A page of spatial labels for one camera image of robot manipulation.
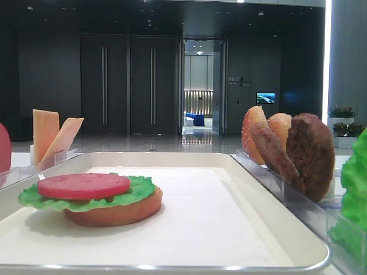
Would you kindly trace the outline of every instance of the double door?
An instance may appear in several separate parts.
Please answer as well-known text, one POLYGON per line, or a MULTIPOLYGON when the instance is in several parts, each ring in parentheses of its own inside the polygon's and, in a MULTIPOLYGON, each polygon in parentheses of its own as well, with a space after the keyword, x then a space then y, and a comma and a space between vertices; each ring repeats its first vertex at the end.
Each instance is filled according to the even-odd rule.
POLYGON ((131 133, 175 133, 174 38, 131 38, 131 133))
POLYGON ((121 36, 81 37, 83 133, 127 132, 127 52, 121 36))

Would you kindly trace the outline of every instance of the blue furniture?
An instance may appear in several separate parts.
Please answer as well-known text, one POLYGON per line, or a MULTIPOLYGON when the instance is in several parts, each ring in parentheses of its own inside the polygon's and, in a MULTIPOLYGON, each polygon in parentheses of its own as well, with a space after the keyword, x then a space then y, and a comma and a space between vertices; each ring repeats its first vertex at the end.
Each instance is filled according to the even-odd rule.
POLYGON ((204 115, 196 115, 195 113, 186 113, 186 116, 194 119, 194 126, 205 126, 204 115))

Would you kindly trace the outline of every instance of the door handle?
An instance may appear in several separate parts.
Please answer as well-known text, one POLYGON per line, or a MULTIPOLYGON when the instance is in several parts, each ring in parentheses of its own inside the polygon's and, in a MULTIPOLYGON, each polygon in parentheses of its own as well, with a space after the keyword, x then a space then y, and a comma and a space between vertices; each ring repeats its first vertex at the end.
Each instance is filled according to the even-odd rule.
POLYGON ((108 48, 104 47, 104 122, 108 124, 108 48))
POLYGON ((105 88, 106 88, 106 80, 105 80, 105 63, 104 63, 104 47, 102 47, 102 124, 105 125, 106 121, 106 110, 105 110, 105 88))
POLYGON ((154 48, 150 48, 150 124, 153 125, 154 48))
POLYGON ((153 94, 153 97, 154 97, 154 109, 153 109, 153 112, 154 112, 154 122, 153 122, 153 125, 155 125, 155 114, 156 114, 156 111, 155 111, 155 108, 156 108, 156 102, 157 102, 157 78, 156 78, 156 72, 157 72, 157 64, 155 62, 155 48, 153 48, 153 61, 154 61, 154 94, 153 94))

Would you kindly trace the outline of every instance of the white tray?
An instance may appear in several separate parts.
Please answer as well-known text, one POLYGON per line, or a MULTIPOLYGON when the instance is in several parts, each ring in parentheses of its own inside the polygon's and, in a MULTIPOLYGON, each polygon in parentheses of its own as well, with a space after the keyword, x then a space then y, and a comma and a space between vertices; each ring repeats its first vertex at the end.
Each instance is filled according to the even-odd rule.
POLYGON ((88 228, 17 202, 31 176, 0 191, 0 274, 321 274, 327 245, 234 158, 91 153, 43 171, 152 176, 163 207, 134 225, 88 228))

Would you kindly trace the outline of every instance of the clear acrylic divider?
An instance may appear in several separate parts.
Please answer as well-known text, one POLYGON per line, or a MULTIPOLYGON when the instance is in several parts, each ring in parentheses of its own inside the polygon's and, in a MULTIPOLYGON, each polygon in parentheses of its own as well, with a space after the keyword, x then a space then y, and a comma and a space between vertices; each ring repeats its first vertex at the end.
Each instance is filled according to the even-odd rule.
POLYGON ((366 232, 340 214, 340 209, 314 203, 285 183, 278 174, 261 167, 241 150, 237 161, 273 196, 323 239, 331 249, 333 264, 344 274, 366 274, 366 232))
POLYGON ((54 157, 49 158, 43 162, 39 162, 35 165, 24 167, 24 168, 15 168, 4 173, 0 174, 0 191, 6 187, 9 187, 23 179, 26 179, 30 176, 37 175, 42 171, 51 168, 55 165, 58 165, 70 158, 73 158, 78 155, 78 150, 74 149, 68 152, 60 152, 55 154, 54 157))

